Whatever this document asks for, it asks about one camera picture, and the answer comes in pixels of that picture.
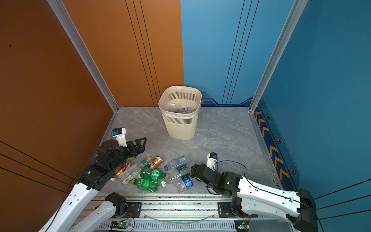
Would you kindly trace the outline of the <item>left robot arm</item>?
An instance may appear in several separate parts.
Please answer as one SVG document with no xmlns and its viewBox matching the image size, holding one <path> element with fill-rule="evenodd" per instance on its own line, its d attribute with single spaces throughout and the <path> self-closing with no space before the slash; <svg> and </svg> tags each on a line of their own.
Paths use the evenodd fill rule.
<svg viewBox="0 0 371 232">
<path fill-rule="evenodd" d="M 127 142 L 124 147 L 116 139 L 103 142 L 97 149 L 97 156 L 82 172 L 59 209 L 40 229 L 42 232 L 93 232 L 103 222 L 128 213 L 126 198 L 118 193 L 109 194 L 95 211 L 73 226 L 77 217 L 99 193 L 104 185 L 116 176 L 120 167 L 129 158 L 144 153 L 147 138 Z"/>
</svg>

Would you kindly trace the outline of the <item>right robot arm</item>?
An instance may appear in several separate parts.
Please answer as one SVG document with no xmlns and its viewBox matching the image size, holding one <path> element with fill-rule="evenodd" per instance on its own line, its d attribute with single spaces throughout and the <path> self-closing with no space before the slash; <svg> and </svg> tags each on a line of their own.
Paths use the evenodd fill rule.
<svg viewBox="0 0 371 232">
<path fill-rule="evenodd" d="M 318 231 L 316 203 L 306 189 L 276 189 L 233 172 L 219 173 L 205 164 L 194 164 L 190 176 L 217 195 L 230 197 L 232 214 L 237 217 L 268 216 L 290 223 L 300 232 Z"/>
</svg>

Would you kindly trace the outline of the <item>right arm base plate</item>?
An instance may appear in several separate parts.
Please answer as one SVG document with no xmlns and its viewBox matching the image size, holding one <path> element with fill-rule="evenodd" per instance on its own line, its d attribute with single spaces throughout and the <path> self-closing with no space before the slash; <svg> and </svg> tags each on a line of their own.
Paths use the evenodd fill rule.
<svg viewBox="0 0 371 232">
<path fill-rule="evenodd" d="M 237 218 L 238 217 L 233 214 L 230 202 L 218 202 L 217 207 L 218 207 L 219 218 Z"/>
</svg>

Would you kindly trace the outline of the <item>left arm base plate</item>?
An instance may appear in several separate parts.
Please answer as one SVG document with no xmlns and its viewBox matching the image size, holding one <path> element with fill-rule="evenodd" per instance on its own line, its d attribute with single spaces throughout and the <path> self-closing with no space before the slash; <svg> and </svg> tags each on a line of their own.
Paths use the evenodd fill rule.
<svg viewBox="0 0 371 232">
<path fill-rule="evenodd" d="M 126 202 L 116 207 L 115 218 L 139 218 L 142 210 L 141 202 Z"/>
</svg>

